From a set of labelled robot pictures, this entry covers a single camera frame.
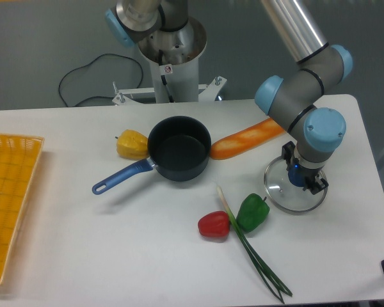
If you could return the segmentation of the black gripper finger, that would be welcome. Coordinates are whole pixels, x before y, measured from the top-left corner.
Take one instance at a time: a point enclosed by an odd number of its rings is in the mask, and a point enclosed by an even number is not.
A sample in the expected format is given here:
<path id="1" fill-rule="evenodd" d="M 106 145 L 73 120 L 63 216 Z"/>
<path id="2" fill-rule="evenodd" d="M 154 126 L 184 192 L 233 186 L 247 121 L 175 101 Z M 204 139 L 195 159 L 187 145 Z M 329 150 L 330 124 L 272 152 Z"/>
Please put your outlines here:
<path id="1" fill-rule="evenodd" d="M 295 144 L 292 141 L 289 141 L 288 143 L 282 146 L 281 158 L 286 163 L 286 169 L 292 168 L 292 157 L 294 155 L 294 149 Z"/>
<path id="2" fill-rule="evenodd" d="M 316 176 L 313 178 L 306 178 L 305 185 L 303 186 L 303 191 L 308 190 L 312 195 L 316 195 L 321 191 L 324 191 L 328 188 L 329 184 L 326 179 L 320 176 Z"/>

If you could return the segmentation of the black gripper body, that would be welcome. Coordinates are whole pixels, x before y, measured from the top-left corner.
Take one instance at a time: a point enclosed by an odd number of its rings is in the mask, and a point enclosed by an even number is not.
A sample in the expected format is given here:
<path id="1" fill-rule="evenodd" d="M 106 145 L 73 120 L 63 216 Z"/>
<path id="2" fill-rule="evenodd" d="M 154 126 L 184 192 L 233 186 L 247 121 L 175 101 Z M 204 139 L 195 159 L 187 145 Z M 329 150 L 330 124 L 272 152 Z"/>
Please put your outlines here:
<path id="1" fill-rule="evenodd" d="M 306 178 L 313 178 L 316 176 L 323 177 L 323 166 L 323 163 L 307 161 L 301 156 L 298 147 L 295 145 L 294 155 L 292 157 L 292 168 L 286 169 L 286 171 L 288 172 L 288 178 L 291 184 L 305 185 Z"/>

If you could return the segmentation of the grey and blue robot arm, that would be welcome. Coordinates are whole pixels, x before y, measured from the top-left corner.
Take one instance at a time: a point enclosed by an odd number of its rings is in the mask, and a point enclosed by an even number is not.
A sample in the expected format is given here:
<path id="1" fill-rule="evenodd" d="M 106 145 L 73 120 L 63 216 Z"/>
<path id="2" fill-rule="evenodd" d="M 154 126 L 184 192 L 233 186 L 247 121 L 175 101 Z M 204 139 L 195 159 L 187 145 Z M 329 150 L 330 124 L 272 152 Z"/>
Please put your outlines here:
<path id="1" fill-rule="evenodd" d="M 353 59 L 342 46 L 328 43 L 301 1 L 264 1 L 263 7 L 299 70 L 289 79 L 266 79 L 255 103 L 296 140 L 282 148 L 290 183 L 317 194 L 328 187 L 319 173 L 341 144 L 346 122 L 315 102 L 349 75 Z M 184 68 L 198 66 L 207 39 L 186 1 L 119 1 L 105 19 L 123 46 L 137 46 L 150 61 L 158 102 L 198 99 L 198 73 Z"/>

